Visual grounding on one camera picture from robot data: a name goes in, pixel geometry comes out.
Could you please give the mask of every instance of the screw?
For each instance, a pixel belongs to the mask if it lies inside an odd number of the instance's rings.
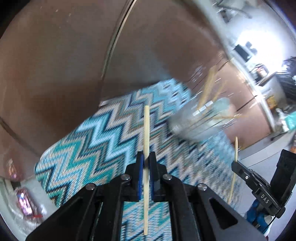
[[[129,176],[129,174],[122,174],[122,175],[120,176],[120,178],[121,178],[122,180],[124,180],[124,181],[127,181],[127,180],[129,180],[131,177]]]
[[[96,188],[96,185],[94,185],[93,183],[88,183],[85,185],[85,188],[86,188],[86,190],[91,191]]]
[[[197,185],[197,188],[199,190],[205,191],[207,189],[207,185],[205,185],[203,183],[200,183],[200,184]]]
[[[170,181],[172,178],[173,178],[173,176],[171,174],[164,174],[163,175],[164,180]]]

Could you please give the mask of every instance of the zigzag patterned placemat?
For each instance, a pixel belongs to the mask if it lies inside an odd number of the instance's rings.
[[[227,200],[234,150],[223,132],[201,143],[173,136],[167,118],[191,98],[174,79],[113,99],[49,148],[35,167],[38,181],[57,207],[85,184],[104,184],[122,174],[143,150],[144,106],[150,106],[150,150],[185,183],[206,183]],[[237,180],[231,205],[239,202]],[[149,204],[149,235],[143,235],[143,200],[125,203],[121,240],[171,240],[167,203]]]

